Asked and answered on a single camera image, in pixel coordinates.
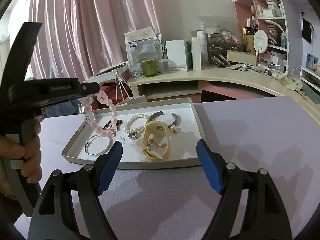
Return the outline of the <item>person's left hand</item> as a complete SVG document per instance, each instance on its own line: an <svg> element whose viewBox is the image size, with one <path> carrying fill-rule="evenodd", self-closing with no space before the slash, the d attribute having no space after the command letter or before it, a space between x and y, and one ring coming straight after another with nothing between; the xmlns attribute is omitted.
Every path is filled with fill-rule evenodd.
<svg viewBox="0 0 320 240"><path fill-rule="evenodd" d="M25 163L21 166L21 175L27 179L29 184L35 184L42 178L39 139L41 125L35 119L31 123L33 124L33 137L24 146L1 135L1 157L12 160L25 159Z"/></svg>

